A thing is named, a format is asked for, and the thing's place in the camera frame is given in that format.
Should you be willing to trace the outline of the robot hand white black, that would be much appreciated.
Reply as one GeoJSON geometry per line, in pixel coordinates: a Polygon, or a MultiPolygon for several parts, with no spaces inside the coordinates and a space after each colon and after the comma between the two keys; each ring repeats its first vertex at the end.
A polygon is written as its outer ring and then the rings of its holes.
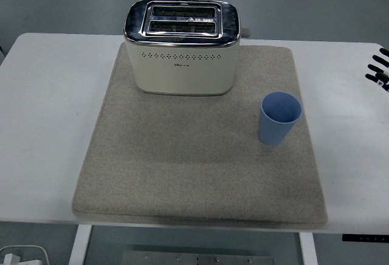
{"type": "Polygon", "coordinates": [[[365,78],[388,92],[388,49],[381,47],[379,54],[373,55],[372,59],[376,64],[368,64],[367,68],[372,71],[372,74],[365,74],[365,78]]]}

